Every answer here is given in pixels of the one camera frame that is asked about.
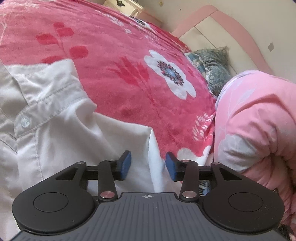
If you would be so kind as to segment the white shirt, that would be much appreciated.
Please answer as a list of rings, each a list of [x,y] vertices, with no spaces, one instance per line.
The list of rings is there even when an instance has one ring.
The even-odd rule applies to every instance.
[[[95,112],[75,65],[1,66],[1,239],[19,228],[11,206],[24,190],[68,166],[97,165],[124,151],[132,165],[118,192],[178,192],[152,128]]]

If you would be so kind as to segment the pink quilted jacket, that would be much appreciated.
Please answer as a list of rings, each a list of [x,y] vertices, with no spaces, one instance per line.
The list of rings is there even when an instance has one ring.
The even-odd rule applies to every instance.
[[[214,160],[277,191],[295,229],[295,84],[258,70],[233,77],[216,101]]]

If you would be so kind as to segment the red floral blanket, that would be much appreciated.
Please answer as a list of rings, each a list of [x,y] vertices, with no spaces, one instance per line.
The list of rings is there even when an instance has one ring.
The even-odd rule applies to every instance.
[[[159,27],[88,1],[3,1],[1,59],[72,59],[97,112],[153,129],[162,157],[204,165],[215,100],[188,47]]]

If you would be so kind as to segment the floral pillow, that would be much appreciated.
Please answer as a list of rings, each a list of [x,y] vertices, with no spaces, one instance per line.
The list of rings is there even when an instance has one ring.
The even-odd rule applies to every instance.
[[[224,85],[232,78],[228,47],[199,49],[185,56],[205,78],[209,91],[218,97]]]

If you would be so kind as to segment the pink headboard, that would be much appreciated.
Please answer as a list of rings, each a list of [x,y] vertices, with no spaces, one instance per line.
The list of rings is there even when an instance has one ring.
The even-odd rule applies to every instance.
[[[189,15],[172,35],[191,51],[226,47],[233,76],[246,70],[274,74],[257,43],[243,25],[212,5],[203,6]]]

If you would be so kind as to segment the cream nightstand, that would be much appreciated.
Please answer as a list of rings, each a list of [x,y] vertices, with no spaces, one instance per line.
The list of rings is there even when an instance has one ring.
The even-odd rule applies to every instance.
[[[132,0],[106,0],[103,5],[132,17],[137,17],[144,10],[140,4]]]

